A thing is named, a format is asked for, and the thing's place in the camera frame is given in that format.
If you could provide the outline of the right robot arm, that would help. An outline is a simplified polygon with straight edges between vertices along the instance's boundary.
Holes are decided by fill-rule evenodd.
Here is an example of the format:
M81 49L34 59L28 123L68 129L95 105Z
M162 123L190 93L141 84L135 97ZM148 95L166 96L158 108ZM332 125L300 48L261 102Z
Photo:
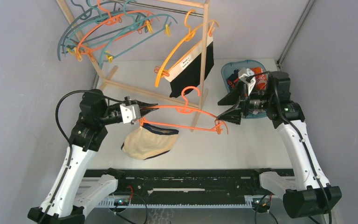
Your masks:
M228 110L217 119L239 125L251 111L264 110L284 142L295 181L290 182L271 169L264 169L251 181L256 194L266 190L283 201L290 218L316 215L332 216L332 209L342 197L341 189L332 186L320 167L308 138L305 116L300 105L290 96L290 77L282 71L266 71L267 85L255 91L262 73L241 69L232 90L218 105Z

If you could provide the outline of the orange hanger with clips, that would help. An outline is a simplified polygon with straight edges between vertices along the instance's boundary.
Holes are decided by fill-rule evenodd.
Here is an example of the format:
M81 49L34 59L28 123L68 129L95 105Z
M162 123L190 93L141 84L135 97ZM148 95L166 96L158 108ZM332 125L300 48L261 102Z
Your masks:
M151 118L143 117L138 119L139 124L142 126L144 123L151 125L157 125L162 127L172 127L187 129L190 131L204 131L212 132L216 134L228 133L228 126L224 121L217 120L217 116L204 111L202 109L192 107L189 104L188 98L185 96L185 91L194 90L198 97L201 97L200 90L195 86L186 87L182 93L181 98L184 100L183 105L158 105L158 109L154 112L157 115L152 115ZM198 120L202 116L206 117L209 122L208 125L198 126L197 121L195 123L190 121L190 118Z

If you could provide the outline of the black white-banded underwear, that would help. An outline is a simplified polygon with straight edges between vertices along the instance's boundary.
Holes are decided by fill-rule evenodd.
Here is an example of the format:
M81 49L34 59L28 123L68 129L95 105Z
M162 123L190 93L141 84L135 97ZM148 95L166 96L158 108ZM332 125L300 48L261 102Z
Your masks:
M170 83L170 98L179 97L183 89L188 86L199 86L202 56L201 42L202 41L194 45L168 70L169 76L165 77L165 79ZM208 77L213 66L213 36L208 36L204 80Z

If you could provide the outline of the navy orange-trimmed underwear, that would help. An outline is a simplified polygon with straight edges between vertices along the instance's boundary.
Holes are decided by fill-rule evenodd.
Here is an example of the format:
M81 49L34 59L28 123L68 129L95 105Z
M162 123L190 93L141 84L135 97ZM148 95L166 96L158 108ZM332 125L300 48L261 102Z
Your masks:
M237 82L240 80L238 73L240 69L235 69L233 73L226 79L226 84L228 86L228 91L231 91L237 84Z

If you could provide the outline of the beige underwear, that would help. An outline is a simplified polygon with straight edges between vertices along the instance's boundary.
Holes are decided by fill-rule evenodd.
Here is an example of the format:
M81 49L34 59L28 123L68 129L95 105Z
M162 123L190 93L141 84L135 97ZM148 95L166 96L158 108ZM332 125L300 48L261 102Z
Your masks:
M170 152L176 143L179 130L162 128L144 123L129 133L121 145L121 150L129 157L147 160Z

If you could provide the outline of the dark teal empty hanger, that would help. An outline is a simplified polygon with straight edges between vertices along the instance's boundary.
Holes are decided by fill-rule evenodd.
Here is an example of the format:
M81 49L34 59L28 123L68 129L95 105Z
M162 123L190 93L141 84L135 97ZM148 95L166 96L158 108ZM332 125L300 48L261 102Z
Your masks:
M80 34L81 30L92 24L95 23L97 25L102 24L105 20L108 20L109 17L114 17L116 15L120 16L119 18L114 19L114 21L121 23L122 17L124 16L124 2L119 0L107 0L100 3L101 6L106 4L112 4L113 9L110 12L105 12L100 9L100 7L95 4L92 5L90 0L86 0L84 3L77 3L71 1L71 5L75 7L79 7L82 9L82 13L78 15L72 22L70 22L67 29L64 31L63 35L60 38L60 42L57 47L57 56L58 59L61 60L61 55L66 55L68 53L75 53L75 49L79 48L79 53L88 54L104 48L108 42L119 40L127 35L132 34L133 32L137 31L140 34L145 31L146 33L146 22L151 22L152 19L149 19L148 16L152 15L149 11L141 12L133 10L135 14L135 21L134 24L124 26L122 28L112 30L105 34L95 36L92 38L86 37L82 44L78 47L78 43L81 40L78 37L77 40L73 38L76 34Z

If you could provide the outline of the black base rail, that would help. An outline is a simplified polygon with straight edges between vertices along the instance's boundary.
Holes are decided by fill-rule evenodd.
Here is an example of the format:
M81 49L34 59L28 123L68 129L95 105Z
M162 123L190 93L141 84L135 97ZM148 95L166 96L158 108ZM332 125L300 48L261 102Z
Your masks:
M131 207L251 208L262 197L258 169L124 169L118 190L100 206L112 207L121 191L133 192Z

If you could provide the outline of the orange underwear in basket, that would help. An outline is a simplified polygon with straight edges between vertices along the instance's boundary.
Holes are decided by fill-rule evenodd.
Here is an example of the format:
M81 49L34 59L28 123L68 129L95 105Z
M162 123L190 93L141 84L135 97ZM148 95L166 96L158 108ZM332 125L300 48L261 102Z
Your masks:
M263 68L261 68L261 67L254 67L254 68L251 68L251 70L255 74L264 72ZM267 88L267 84L268 84L267 74L262 74L262 75L256 76L254 89L258 90L258 91L264 91Z

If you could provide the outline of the wooden clothes rack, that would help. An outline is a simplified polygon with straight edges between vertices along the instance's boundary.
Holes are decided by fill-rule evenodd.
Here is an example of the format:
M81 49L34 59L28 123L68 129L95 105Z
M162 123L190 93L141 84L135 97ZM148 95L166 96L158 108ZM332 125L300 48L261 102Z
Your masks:
M93 59L95 56L93 54L92 50L86 51L86 55L88 55L89 57L89 61L91 62L91 64L93 65L97 77L99 77L99 79L101 80L101 85L99 86L100 90L104 90L108 85L112 85L112 86L116 86L116 87L120 87L123 88L127 91L132 91L135 93L140 93L140 94L145 94L147 96L151 96L154 98L160 98L160 99L164 99L164 100L168 100L171 102L174 102L176 104L180 104L183 106L179 106L179 107L183 107L184 109L187 109L190 112L186 112L185 113L192 113L192 112L196 112L196 115L194 117L194 120L192 122L192 126L179 126L179 125L167 125L167 126L173 126L173 127L181 127L181 128L186 128L189 129L191 132L193 132L194 130L198 130L198 131L213 131L214 129L205 129L205 128L198 128L195 127L200 114L206 114L205 111L202 110L202 107L204 105L204 102L206 100L206 97L208 95L208 89L206 89L204 91L204 81L205 81L205 68L207 65L207 47L208 47L208 43L207 43L207 38L208 36L210 36L209 34L213 33L213 25L216 24L217 27L219 27L218 22L216 21L212 21L212 25L209 25L208 22L208 14L209 14L209 0L206 0L204 3L197 3L197 2L192 2L192 1L187 1L187 0L158 0L159 2L168 2L171 4L177 4L177 5L183 5L183 6L188 6L188 7L196 7L196 8L201 8L203 9L203 14L198 14L196 13L196 11L194 10L190 10L188 12L183 11L183 10L178 10L178 9L174 9L174 8L167 8L167 7L160 7L160 6L156 6L156 5L148 5L148 4L144 4L144 3L138 3L135 1L132 1L132 3L130 3L130 0L111 0L115 3L124 3L123 4L123 8L125 7L126 4L130 4L130 5L135 5L135 6L141 6L141 7L146 7L146 8L152 8L152 9L158 9L158 10L162 10L162 11L167 11L167 12L174 12L174 13L178 13L178 14L185 14L185 21L184 24L186 27L188 27L189 32L188 34L184 37L183 41L186 41L187 39L189 40L190 37L194 37L196 31L199 28L202 28L202 39L201 39L201 59L200 59L200 87L198 88L198 96L199 96L199 103L198 104L193 104L193 103L189 103L188 99L185 97L185 95L182 95L183 100L178 100L178 99L173 99L173 98L169 98L167 96L161 95L161 94L157 94L154 93L152 91L147 91L141 88L137 88L135 86L131 86L131 85L126 85L123 83L119 83L119 82L115 82L112 81L112 77L114 76L114 74L117 72L118 67L115 65L112 70L109 72L109 74L107 76L105 76L105 74L103 73L102 69L100 68L99 65L101 65L102 63L97 62L96 59ZM60 10L63 12L65 18L67 19L68 23L69 23L69 28L73 28L75 25L77 26L76 21L78 19L75 19L70 8L68 7L67 3L65 2L65 0L56 0L56 3L58 4ZM187 18L188 16L198 16L198 17L203 17L203 23L201 25L199 25L198 27L192 29L191 26L189 26L187 24ZM172 52L169 54L169 56L166 58L166 60L163 62L162 66L160 67L160 69L157 72L157 78L155 81L155 86L157 87L157 85L159 84L159 81L162 77L162 75L166 75L167 73L163 73L164 72L164 68L166 66L166 64L168 63L169 59L172 57L173 53L175 53L175 51L177 50L177 48L182 44L182 42L178 43L178 45L172 50Z

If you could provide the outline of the teal plastic basket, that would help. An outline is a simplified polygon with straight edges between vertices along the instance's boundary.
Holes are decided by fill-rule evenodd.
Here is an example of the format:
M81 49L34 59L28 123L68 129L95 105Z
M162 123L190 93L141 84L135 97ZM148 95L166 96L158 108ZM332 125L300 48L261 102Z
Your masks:
M228 91L228 86L226 84L226 79L233 73L235 69L242 69L242 68L254 68L254 67L261 67L264 71L266 71L265 66L256 60L244 60L244 61L238 61L238 62L230 62L225 64L221 69L221 76L223 78L223 81L225 83L225 87Z

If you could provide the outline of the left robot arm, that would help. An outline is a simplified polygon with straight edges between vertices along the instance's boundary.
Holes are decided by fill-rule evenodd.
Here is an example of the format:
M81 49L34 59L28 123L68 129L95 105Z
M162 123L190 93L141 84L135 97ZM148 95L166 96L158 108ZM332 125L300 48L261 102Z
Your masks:
M80 113L70 136L59 122L59 109L69 96L82 94ZM90 212L109 194L120 195L127 189L124 172L108 169L85 192L77 195L89 163L106 137L106 126L134 124L153 111L153 104L125 97L117 100L99 89L76 90L64 95L57 103L55 121L68 143L58 176L47 197L38 207L30 208L28 219L37 224L83 224Z

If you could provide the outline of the yellow hanger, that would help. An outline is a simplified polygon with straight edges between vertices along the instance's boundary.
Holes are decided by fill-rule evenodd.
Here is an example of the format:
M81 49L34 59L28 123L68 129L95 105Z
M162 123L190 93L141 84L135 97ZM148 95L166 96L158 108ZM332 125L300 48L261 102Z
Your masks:
M191 42L192 39L194 39L194 37L196 36L196 33L198 30L203 29L204 28L204 24L200 24L196 27L191 27L188 23L187 23L187 19L190 16L191 13L195 13L196 10L191 9L186 13L186 16L184 18L184 26L187 27L188 32L187 34L176 44L176 46L171 50L171 52L168 54L168 56L166 57L166 59L164 60L164 62L161 64L161 66L156 66L154 69L154 72L156 73L156 78L155 78L155 82L154 82L154 86L158 87L160 80L161 79L165 79L165 77L168 77L168 70L179 60L177 60L173 65L169 65L172 56L174 56L177 52L177 50L186 42ZM205 66L206 66L206 55L207 55L207 37L208 36L213 36L213 31L215 30L215 28L218 28L220 25L216 20L209 20L208 23L206 23L207 26L207 32L205 36L201 37L202 41L202 56L201 56L201 74L200 74L200 85L203 85L204 83L204 75L205 75Z

